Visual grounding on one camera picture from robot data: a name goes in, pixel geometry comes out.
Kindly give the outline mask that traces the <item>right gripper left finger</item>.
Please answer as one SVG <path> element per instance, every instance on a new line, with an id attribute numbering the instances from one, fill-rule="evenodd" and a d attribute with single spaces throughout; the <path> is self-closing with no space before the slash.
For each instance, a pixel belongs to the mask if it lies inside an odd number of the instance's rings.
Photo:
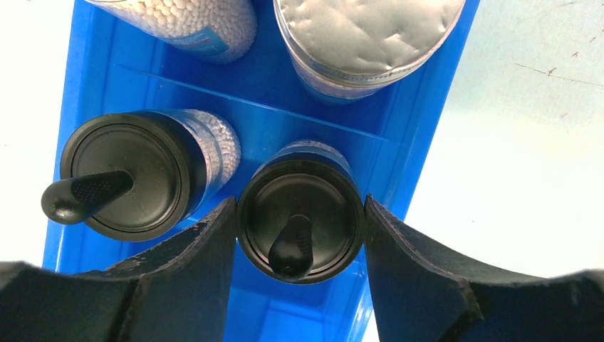
<path id="1" fill-rule="evenodd" d="M 1 263 L 3 341 L 221 341 L 236 200 L 104 271 Z"/>

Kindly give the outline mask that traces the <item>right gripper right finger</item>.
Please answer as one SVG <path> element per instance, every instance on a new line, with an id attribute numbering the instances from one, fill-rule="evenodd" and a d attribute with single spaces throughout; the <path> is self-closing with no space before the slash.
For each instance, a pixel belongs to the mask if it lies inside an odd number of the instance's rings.
<path id="1" fill-rule="evenodd" d="M 541 278 L 465 256 L 365 201 L 381 341 L 601 341 L 603 272 Z"/>

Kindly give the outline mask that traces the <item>clear jar silver lid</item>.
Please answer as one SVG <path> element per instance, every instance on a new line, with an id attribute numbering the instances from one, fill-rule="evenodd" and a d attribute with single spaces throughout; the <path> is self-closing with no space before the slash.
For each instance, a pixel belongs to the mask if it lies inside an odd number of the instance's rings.
<path id="1" fill-rule="evenodd" d="M 203 61 L 227 64 L 241 58 L 256 37 L 250 1 L 91 1 L 145 33 Z"/>
<path id="2" fill-rule="evenodd" d="M 274 1 L 295 72 L 327 103 L 351 103 L 400 81 L 443 45 L 464 1 Z"/>

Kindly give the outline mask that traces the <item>white spice jar black lid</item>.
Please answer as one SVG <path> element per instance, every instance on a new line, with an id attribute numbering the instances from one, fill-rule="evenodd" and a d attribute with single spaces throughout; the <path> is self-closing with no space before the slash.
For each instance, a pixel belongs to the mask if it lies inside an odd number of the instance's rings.
<path id="1" fill-rule="evenodd" d="M 363 201 L 350 165 L 316 140 L 291 142 L 259 167 L 236 213 L 236 237 L 249 261 L 290 284 L 333 278 L 363 244 Z"/>
<path id="2" fill-rule="evenodd" d="M 142 242 L 190 217 L 235 174 L 241 146 L 222 117 L 197 109 L 100 115 L 68 138 L 44 214 Z"/>

